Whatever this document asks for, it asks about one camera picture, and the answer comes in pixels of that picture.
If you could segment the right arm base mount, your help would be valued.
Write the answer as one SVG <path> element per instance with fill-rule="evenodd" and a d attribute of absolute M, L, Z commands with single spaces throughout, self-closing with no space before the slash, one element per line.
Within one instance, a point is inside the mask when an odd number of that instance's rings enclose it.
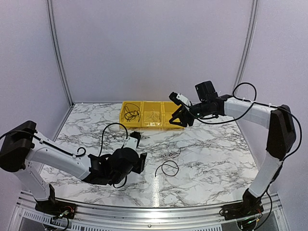
<path fill-rule="evenodd" d="M 231 203 L 223 205 L 219 214 L 224 217 L 225 220 L 239 219 L 252 215 L 263 213 L 264 208 L 261 203 L 258 203 L 252 207 L 245 206 L 243 202 Z"/>

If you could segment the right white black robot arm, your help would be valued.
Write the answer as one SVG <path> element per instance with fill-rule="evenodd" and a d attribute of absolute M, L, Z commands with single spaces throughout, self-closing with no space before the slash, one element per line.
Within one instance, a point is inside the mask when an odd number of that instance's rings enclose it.
<path fill-rule="evenodd" d="M 208 124 L 208 120 L 219 116 L 230 116 L 231 121 L 243 119 L 263 126 L 268 130 L 266 155 L 256 178 L 243 194 L 239 203 L 223 206 L 225 219 L 250 216 L 261 210 L 261 198 L 277 179 L 286 158 L 294 154 L 291 150 L 296 141 L 294 123 L 298 119 L 287 105 L 273 106 L 246 100 L 234 94 L 219 96 L 211 81 L 195 86 L 200 102 L 192 104 L 180 93 L 172 92 L 169 99 L 179 106 L 169 120 L 181 127 L 192 126 L 195 120 Z"/>

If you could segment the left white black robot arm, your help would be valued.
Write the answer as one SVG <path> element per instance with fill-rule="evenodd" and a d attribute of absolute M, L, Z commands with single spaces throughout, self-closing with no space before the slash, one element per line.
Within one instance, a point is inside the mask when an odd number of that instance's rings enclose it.
<path fill-rule="evenodd" d="M 60 218 L 73 218 L 76 204 L 59 201 L 55 191 L 33 167 L 33 162 L 42 163 L 64 171 L 82 182 L 93 185 L 115 186 L 127 181 L 130 172 L 141 174 L 147 153 L 137 153 L 141 139 L 139 132 L 126 134 L 123 145 L 112 154 L 88 154 L 79 147 L 67 149 L 49 140 L 29 120 L 1 135 L 1 169 L 13 173 L 32 193 L 39 212 Z"/>

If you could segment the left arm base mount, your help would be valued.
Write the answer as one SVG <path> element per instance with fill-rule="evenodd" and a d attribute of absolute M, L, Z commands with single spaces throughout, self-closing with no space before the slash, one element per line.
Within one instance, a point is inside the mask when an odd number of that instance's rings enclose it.
<path fill-rule="evenodd" d="M 35 209 L 39 212 L 43 212 L 54 217 L 58 217 L 65 211 L 68 211 L 64 218 L 73 219 L 75 217 L 77 205 L 74 203 L 68 203 L 64 201 L 56 201 L 55 203 L 49 201 L 38 201 Z"/>

